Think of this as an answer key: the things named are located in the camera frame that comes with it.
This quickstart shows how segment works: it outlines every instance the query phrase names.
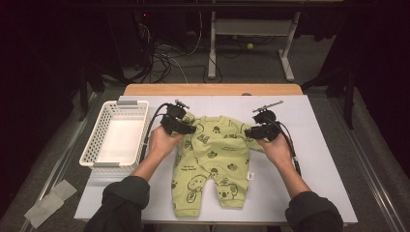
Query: white board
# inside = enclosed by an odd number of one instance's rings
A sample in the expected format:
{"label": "white board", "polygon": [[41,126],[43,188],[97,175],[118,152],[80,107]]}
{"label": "white board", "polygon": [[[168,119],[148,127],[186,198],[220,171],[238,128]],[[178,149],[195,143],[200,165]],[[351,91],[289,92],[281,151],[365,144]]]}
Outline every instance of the white board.
{"label": "white board", "polygon": [[[227,116],[255,125],[252,111],[263,105],[283,103],[271,109],[289,129],[301,165],[302,176],[312,190],[328,198],[338,208],[343,221],[357,222],[350,200],[338,175],[322,132],[317,124],[307,96],[122,96],[121,100],[141,100],[150,104],[151,116],[162,103],[179,100],[188,105],[196,117]],[[155,120],[153,129],[160,124]],[[175,217],[172,207],[171,182],[176,151],[159,166],[150,180],[150,202],[142,211],[142,220],[169,222],[241,222],[255,224],[284,223],[284,211],[290,200],[276,168],[262,153],[250,151],[249,191],[243,209],[223,208],[218,200],[213,180],[203,189],[199,217]],[[111,182],[121,181],[129,173],[93,171],[81,197],[74,218],[88,219],[101,206],[103,189]]]}

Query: black sleeve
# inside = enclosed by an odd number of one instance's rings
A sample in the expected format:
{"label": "black sleeve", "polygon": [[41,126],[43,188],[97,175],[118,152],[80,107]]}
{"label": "black sleeve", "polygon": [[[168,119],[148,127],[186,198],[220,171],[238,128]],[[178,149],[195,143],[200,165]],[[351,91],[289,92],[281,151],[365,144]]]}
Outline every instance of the black sleeve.
{"label": "black sleeve", "polygon": [[333,232],[343,229],[343,220],[336,206],[311,191],[295,196],[289,202],[285,215],[295,232]]}
{"label": "black sleeve", "polygon": [[87,232],[140,231],[141,210],[149,201],[150,186],[129,176],[112,183],[102,193],[102,205],[84,227]]}

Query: hand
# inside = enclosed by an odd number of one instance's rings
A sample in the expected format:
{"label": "hand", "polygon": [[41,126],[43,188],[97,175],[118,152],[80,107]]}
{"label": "hand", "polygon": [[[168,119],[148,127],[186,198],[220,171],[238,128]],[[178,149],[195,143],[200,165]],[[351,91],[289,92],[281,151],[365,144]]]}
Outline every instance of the hand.
{"label": "hand", "polygon": [[266,157],[277,168],[293,166],[290,155],[289,146],[286,143],[286,139],[283,134],[279,134],[273,141],[266,141],[265,139],[258,139],[257,143],[263,147],[266,153]]}
{"label": "hand", "polygon": [[165,158],[183,137],[183,134],[169,135],[163,126],[155,128],[151,131],[150,136],[150,156]]}

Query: light green onesie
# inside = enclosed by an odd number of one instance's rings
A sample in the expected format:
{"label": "light green onesie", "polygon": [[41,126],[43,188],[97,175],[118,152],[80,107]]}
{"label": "light green onesie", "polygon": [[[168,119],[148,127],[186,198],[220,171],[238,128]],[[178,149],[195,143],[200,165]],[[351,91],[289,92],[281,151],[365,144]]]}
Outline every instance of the light green onesie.
{"label": "light green onesie", "polygon": [[202,189],[213,178],[222,207],[242,208],[248,190],[249,148],[263,152],[236,119],[201,117],[190,113],[183,121],[196,126],[178,144],[174,165],[172,198],[176,217],[198,217]]}

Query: white plastic basket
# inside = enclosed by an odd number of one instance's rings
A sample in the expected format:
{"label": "white plastic basket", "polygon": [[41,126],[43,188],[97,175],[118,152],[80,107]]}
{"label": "white plastic basket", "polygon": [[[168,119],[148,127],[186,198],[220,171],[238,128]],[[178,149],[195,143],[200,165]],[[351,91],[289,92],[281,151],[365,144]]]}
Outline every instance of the white plastic basket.
{"label": "white plastic basket", "polygon": [[147,101],[107,101],[79,160],[97,171],[133,171],[149,125]]}

